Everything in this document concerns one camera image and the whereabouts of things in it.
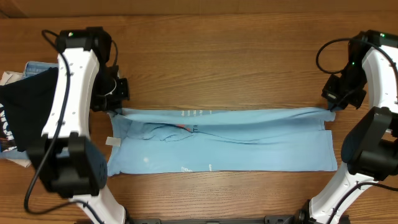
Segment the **light blue printed t-shirt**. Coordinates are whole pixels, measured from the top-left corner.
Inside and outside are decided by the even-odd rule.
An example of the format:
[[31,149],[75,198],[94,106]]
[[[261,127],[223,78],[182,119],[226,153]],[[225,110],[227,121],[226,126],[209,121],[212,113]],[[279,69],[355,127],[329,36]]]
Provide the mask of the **light blue printed t-shirt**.
[[135,110],[110,116],[108,175],[334,171],[335,114],[322,108]]

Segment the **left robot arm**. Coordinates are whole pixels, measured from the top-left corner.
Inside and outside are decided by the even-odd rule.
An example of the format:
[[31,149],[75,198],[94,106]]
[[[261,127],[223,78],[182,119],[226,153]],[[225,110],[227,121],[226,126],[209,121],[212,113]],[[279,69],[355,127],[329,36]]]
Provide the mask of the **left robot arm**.
[[129,99],[118,65],[108,66],[117,45],[102,27],[62,30],[51,44],[58,53],[57,84],[41,137],[27,151],[35,174],[24,210],[30,212],[30,195],[41,181],[65,205],[80,207],[92,223],[131,223],[106,184],[106,159],[90,139],[90,112],[117,112]]

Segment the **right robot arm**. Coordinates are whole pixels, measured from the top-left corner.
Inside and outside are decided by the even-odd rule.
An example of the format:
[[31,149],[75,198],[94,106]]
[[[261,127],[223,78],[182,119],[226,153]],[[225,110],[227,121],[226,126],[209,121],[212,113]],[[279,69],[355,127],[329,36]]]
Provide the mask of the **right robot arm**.
[[349,223],[345,211],[368,188],[390,191],[381,182],[397,175],[397,36],[376,30],[361,31],[348,42],[348,63],[329,71],[322,90],[330,111],[359,108],[369,98],[369,111],[345,137],[342,163],[325,188],[288,223]]

